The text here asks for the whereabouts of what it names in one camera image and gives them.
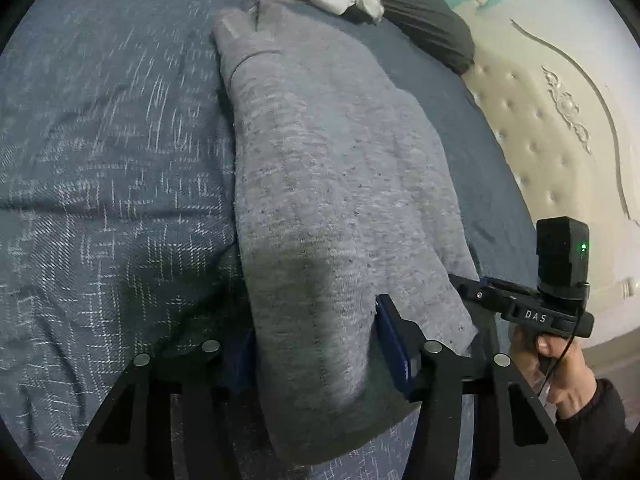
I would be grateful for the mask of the person's right forearm black sleeve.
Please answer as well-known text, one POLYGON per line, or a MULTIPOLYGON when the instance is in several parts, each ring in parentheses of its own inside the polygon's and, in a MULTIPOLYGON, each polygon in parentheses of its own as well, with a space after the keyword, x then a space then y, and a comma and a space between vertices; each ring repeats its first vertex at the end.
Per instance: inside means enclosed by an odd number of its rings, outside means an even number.
POLYGON ((557 418, 555 427, 580 478, 639 478, 639 429, 626 427, 623 401, 608 379, 598 379, 592 400, 576 415, 557 418))

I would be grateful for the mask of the person's right hand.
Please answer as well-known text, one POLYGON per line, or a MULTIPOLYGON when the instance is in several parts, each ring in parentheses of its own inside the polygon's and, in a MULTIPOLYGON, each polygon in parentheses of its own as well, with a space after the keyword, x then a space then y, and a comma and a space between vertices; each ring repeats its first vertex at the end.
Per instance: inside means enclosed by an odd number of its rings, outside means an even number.
POLYGON ((544 380, 539 358, 545 356, 556 361, 555 370, 549 377, 547 399, 555 406, 560 419, 578 414, 597 392, 596 376, 587 365, 576 340, 567 344, 563 338, 540 335, 532 344, 532 338, 524 328, 514 327, 510 356, 534 390, 538 390, 544 380))

